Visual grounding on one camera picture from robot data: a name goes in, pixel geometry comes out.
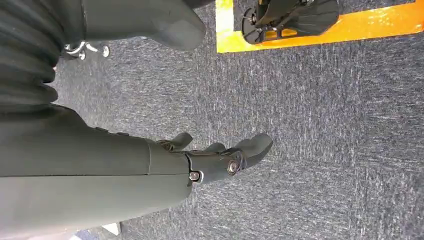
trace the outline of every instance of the white object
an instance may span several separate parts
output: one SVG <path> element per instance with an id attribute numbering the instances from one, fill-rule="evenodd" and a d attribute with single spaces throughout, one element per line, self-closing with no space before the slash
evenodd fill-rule
<path id="1" fill-rule="evenodd" d="M 119 233 L 121 232 L 121 224 L 119 223 L 106 224 L 106 225 L 103 225 L 102 227 L 108 230 L 109 232 L 111 232 L 112 234 L 114 234 L 115 236 L 118 236 Z"/>

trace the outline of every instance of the prosthetic arm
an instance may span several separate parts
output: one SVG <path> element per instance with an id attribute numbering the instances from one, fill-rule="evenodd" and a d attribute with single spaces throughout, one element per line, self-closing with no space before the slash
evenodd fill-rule
<path id="1" fill-rule="evenodd" d="M 273 142 L 184 151 L 188 133 L 155 142 L 85 124 L 52 104 L 65 44 L 149 36 L 191 50 L 205 26 L 182 0 L 0 1 L 0 239 L 85 229 L 183 201 L 193 184 L 236 175 Z"/>

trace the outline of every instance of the yellow mat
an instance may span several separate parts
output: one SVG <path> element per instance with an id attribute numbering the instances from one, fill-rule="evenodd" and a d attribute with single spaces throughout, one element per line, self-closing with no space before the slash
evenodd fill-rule
<path id="1" fill-rule="evenodd" d="M 233 1 L 216 0 L 216 50 L 218 53 L 328 44 L 416 34 L 424 31 L 424 0 L 415 0 L 414 3 L 340 15 L 337 23 L 320 36 L 294 37 L 250 45 L 243 39 L 241 31 L 234 31 Z"/>

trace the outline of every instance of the metal screw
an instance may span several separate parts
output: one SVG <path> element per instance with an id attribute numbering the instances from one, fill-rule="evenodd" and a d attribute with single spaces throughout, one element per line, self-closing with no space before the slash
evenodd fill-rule
<path id="1" fill-rule="evenodd" d="M 234 175 L 236 174 L 237 170 L 239 169 L 239 164 L 235 160 L 231 160 L 228 163 L 228 174 Z"/>
<path id="2" fill-rule="evenodd" d="M 198 181 L 200 179 L 200 174 L 198 172 L 195 172 L 195 171 L 190 172 L 190 174 L 188 176 L 189 176 L 188 178 L 191 181 Z"/>

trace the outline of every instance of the gray fabric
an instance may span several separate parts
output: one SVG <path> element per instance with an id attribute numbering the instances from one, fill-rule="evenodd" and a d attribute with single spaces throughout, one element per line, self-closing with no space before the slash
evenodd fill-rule
<path id="1" fill-rule="evenodd" d="M 85 239 L 423 239 L 424 34 L 217 54 L 214 8 L 198 11 L 209 32 L 194 52 L 132 38 L 111 42 L 109 59 L 61 63 L 58 102 L 111 132 L 188 131 L 196 148 L 266 132 L 273 149 L 179 207 L 123 222 L 122 237 Z"/>

